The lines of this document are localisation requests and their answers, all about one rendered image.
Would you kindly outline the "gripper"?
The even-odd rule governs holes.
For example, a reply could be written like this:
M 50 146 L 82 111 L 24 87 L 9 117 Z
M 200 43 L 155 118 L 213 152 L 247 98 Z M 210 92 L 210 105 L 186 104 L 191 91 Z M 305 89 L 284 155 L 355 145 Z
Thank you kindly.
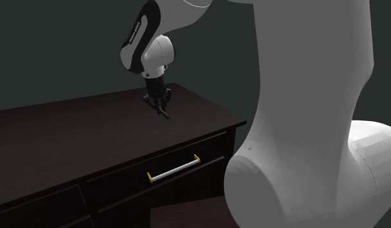
M 172 90 L 169 88 L 166 89 L 164 76 L 146 78 L 145 83 L 148 94 L 143 96 L 142 99 L 160 115 L 159 99 L 161 101 L 161 108 L 166 109 L 167 104 L 171 101 Z

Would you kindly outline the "dark wooden desk with drawers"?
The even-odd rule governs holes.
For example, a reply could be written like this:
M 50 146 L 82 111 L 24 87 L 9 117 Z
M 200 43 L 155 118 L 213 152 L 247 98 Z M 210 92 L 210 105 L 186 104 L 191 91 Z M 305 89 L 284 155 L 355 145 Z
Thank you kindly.
M 0 111 L 0 228 L 238 228 L 223 178 L 245 120 L 172 84 Z

